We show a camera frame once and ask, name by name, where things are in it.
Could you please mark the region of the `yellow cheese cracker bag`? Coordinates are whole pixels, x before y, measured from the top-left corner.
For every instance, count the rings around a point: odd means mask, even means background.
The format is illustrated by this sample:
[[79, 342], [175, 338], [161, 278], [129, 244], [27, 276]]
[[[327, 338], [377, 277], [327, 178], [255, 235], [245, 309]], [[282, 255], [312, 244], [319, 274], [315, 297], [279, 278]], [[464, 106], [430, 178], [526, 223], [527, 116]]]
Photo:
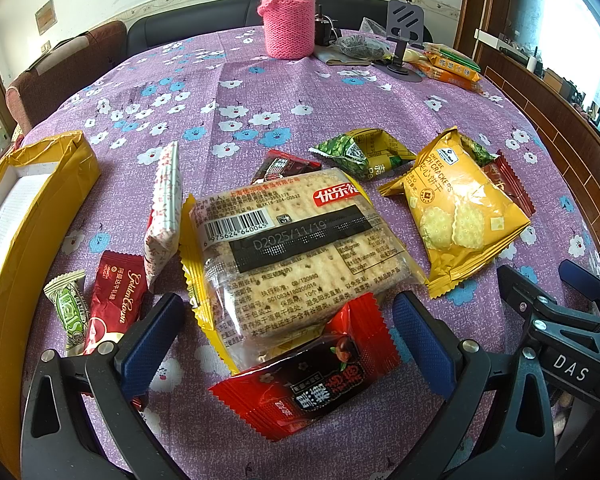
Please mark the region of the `yellow cheese cracker bag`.
[[379, 193], [406, 198], [430, 261], [430, 298], [480, 271], [530, 224], [465, 150], [455, 127], [442, 131]]

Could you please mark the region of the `brown red snack packet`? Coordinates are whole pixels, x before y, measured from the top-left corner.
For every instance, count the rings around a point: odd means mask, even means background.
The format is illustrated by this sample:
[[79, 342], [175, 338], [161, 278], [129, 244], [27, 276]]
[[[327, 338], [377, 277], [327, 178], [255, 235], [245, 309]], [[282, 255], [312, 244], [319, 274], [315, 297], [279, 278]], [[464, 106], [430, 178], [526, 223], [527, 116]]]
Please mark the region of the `brown red snack packet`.
[[498, 156], [485, 164], [482, 171], [528, 218], [532, 217], [535, 213], [532, 200], [502, 153], [498, 153]]

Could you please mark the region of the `green white candy packet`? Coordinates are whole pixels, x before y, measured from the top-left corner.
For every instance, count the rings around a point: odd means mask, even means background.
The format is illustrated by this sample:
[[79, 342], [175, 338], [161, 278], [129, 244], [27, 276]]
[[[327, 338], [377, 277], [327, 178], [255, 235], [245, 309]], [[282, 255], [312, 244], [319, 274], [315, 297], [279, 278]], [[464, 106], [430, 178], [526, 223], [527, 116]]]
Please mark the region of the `green white candy packet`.
[[82, 356], [85, 348], [90, 314], [84, 298], [84, 282], [85, 271], [77, 270], [60, 274], [43, 287], [66, 333], [67, 356]]

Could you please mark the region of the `red Golden Crown packet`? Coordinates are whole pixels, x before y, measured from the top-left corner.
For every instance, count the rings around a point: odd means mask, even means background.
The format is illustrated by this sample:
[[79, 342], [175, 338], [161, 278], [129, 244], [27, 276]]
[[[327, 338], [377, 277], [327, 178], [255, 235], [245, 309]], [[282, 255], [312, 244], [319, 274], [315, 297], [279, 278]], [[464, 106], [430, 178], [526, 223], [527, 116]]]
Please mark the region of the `red Golden Crown packet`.
[[140, 315], [147, 290], [144, 258], [138, 255], [102, 253], [93, 287], [84, 354], [93, 353], [104, 341], [115, 344]]

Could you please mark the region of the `green gold snack packet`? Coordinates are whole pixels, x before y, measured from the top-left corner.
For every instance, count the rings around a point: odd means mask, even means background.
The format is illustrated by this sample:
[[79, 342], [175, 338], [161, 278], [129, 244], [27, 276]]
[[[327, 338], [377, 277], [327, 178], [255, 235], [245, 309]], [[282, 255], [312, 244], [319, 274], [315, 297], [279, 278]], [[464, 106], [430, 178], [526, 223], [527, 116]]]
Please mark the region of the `green gold snack packet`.
[[372, 180], [416, 159], [409, 148], [379, 128], [340, 133], [311, 146], [309, 152], [330, 160], [360, 180]]

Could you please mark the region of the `red black snack packet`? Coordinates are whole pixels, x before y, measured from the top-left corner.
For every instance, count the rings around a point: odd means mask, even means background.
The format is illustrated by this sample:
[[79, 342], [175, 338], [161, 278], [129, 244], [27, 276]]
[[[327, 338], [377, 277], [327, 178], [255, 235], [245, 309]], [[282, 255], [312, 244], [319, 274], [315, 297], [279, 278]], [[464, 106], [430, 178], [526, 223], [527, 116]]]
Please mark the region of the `red black snack packet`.
[[209, 391], [270, 441], [300, 431], [401, 362], [376, 298], [344, 304], [320, 336]]

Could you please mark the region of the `white red patterned packet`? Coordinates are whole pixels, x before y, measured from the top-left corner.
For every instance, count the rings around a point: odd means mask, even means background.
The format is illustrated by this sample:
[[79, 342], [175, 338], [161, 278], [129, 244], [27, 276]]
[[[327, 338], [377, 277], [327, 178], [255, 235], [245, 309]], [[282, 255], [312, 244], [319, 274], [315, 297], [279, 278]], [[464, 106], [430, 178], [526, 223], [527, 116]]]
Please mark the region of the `white red patterned packet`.
[[144, 267], [149, 290], [154, 290], [161, 271], [178, 251], [182, 205], [180, 147], [178, 141], [173, 141], [166, 144], [157, 162], [151, 211], [144, 237]]

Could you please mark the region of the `clear soda cracker pack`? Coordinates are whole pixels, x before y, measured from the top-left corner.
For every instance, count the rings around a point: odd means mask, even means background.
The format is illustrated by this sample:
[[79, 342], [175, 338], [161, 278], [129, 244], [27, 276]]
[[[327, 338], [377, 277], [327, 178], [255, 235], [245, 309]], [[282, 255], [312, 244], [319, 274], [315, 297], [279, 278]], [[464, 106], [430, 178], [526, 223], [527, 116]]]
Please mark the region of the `clear soda cracker pack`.
[[366, 292], [426, 281], [339, 169], [189, 197], [180, 256], [196, 321], [234, 374], [315, 337]]

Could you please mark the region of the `dark red small packet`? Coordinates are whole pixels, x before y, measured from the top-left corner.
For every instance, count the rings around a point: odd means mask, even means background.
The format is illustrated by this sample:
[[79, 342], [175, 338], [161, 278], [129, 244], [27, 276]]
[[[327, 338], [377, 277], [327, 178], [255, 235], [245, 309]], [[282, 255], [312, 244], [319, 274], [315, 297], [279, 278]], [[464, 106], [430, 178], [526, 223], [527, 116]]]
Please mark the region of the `dark red small packet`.
[[260, 184], [321, 169], [322, 164], [320, 162], [312, 162], [312, 160], [279, 150], [269, 150], [251, 183]]

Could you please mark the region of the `yellow rimmed white tray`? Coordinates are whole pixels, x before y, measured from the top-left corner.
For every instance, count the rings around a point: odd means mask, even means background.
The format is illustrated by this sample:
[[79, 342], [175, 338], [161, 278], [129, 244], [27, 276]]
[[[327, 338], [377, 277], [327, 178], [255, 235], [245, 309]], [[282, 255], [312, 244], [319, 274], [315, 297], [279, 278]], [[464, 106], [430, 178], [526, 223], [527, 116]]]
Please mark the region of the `yellow rimmed white tray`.
[[74, 217], [100, 175], [81, 131], [0, 160], [0, 462], [20, 474], [24, 357], [42, 287]]

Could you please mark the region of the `orange snack boxes stack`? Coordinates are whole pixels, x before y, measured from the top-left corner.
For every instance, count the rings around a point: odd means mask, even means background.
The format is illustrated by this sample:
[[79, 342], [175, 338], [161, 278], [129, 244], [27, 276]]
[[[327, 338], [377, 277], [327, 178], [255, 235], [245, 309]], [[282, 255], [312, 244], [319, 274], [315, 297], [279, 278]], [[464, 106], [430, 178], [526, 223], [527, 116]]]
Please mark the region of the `orange snack boxes stack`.
[[407, 48], [403, 61], [430, 79], [472, 92], [482, 91], [480, 67], [468, 56], [445, 44], [425, 42], [422, 49]]

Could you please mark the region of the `purple floral tablecloth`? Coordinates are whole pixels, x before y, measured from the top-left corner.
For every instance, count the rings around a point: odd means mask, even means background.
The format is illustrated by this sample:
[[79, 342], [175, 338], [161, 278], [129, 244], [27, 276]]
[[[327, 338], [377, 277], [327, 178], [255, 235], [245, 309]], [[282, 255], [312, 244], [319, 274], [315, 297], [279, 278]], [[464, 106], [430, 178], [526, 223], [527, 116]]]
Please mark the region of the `purple floral tablecloth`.
[[[81, 88], [26, 137], [82, 131], [102, 174], [62, 242], [50, 274], [95, 279], [105, 250], [140, 254], [161, 150], [180, 147], [186, 195], [248, 184], [272, 148], [308, 157], [313, 145], [357, 128], [387, 131], [413, 152], [456, 127], [502, 152], [535, 206], [530, 226], [498, 257], [566, 306], [559, 279], [571, 259], [600, 273], [597, 226], [554, 162], [548, 135], [493, 84], [474, 93], [375, 67], [288, 62], [265, 53], [260, 28], [216, 32], [129, 58]], [[337, 411], [270, 442], [212, 396], [224, 363], [195, 321], [178, 335], [150, 385], [144, 416], [194, 479], [382, 479], [418, 440], [440, 401], [403, 361]]]

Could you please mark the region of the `grey phone stand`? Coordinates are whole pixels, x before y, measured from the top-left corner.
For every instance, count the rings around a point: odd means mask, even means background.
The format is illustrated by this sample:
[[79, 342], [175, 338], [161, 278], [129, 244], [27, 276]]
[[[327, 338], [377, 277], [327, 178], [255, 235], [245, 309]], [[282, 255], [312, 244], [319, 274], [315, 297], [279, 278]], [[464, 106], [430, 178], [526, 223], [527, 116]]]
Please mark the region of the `grey phone stand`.
[[422, 48], [424, 11], [412, 0], [388, 2], [386, 38], [396, 44], [389, 62], [376, 65], [383, 73], [397, 80], [419, 82], [422, 77], [406, 66], [404, 54], [408, 47]]

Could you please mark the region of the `black leather sofa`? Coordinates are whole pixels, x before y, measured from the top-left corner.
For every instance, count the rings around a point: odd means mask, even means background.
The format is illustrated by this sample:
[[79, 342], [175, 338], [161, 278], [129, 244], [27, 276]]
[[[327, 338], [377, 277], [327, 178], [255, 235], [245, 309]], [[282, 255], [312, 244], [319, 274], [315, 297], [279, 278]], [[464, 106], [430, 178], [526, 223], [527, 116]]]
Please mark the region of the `black leather sofa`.
[[[128, 31], [126, 55], [130, 58], [151, 48], [189, 37], [247, 26], [261, 26], [257, 12], [261, 0], [214, 0], [184, 6], [141, 18]], [[388, 2], [384, 0], [316, 0], [337, 28], [358, 30], [363, 18], [386, 27]]]

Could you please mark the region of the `pink sleeved thermos bottle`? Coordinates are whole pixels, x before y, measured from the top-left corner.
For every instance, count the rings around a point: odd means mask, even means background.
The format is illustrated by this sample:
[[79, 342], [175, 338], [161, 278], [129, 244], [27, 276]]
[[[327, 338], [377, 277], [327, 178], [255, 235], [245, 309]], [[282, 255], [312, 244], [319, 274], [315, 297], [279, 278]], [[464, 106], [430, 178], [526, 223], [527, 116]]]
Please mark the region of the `pink sleeved thermos bottle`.
[[315, 0], [261, 0], [266, 53], [281, 60], [301, 60], [314, 51]]

